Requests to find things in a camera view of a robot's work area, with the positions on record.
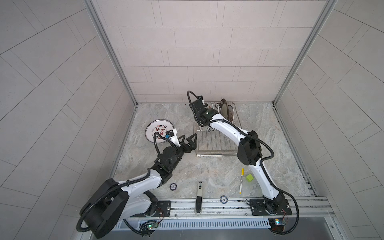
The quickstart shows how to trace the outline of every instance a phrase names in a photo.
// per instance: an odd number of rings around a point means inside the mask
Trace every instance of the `metal rack wire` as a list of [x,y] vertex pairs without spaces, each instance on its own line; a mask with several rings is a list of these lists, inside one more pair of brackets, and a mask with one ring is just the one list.
[[[233,106],[233,123],[241,128],[235,103],[228,103],[228,105]],[[195,153],[198,157],[237,155],[237,146],[235,143],[220,131],[204,132],[199,129],[197,123],[194,123],[194,132],[197,134],[197,148]]]

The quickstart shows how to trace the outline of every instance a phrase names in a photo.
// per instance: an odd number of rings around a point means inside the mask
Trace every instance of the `green cube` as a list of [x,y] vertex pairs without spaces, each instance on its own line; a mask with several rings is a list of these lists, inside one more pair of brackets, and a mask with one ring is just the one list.
[[248,175],[246,176],[246,179],[247,179],[248,182],[251,182],[251,181],[253,180],[253,176],[252,176],[252,174],[248,174]]

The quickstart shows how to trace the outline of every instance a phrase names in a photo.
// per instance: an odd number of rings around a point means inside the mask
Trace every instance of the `black mounting plate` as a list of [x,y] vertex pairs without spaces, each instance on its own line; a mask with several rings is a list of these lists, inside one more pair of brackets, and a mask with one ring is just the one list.
[[[160,208],[163,211],[164,217],[170,216],[170,201],[158,201],[156,208]],[[145,216],[144,214],[135,214],[130,217],[147,217],[147,216]],[[160,217],[159,211],[156,211],[152,217]]]
[[[249,204],[251,205],[252,216],[273,216],[266,212],[263,199],[251,199]],[[288,200],[286,199],[285,204],[282,207],[281,214],[277,213],[277,215],[284,215],[283,210],[285,211],[286,215],[292,215],[291,207],[288,203]]]

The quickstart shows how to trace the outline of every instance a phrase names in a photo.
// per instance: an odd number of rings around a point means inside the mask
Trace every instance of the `wire dish rack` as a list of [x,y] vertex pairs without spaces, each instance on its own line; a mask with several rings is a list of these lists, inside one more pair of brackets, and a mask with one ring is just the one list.
[[[235,103],[228,102],[233,106],[233,123],[241,128],[237,115]],[[236,156],[238,147],[227,136],[218,130],[204,132],[200,130],[197,123],[194,123],[194,132],[197,134],[197,148],[195,153],[198,157],[220,157]]]

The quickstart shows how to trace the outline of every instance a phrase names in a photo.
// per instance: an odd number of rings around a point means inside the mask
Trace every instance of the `tiled wall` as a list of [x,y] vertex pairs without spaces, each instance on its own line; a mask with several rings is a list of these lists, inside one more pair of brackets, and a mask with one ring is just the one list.
[[277,104],[349,239],[384,239],[384,2],[339,0]]
[[133,107],[81,0],[0,1],[0,239],[70,239]]
[[93,0],[136,99],[272,101],[325,1]]

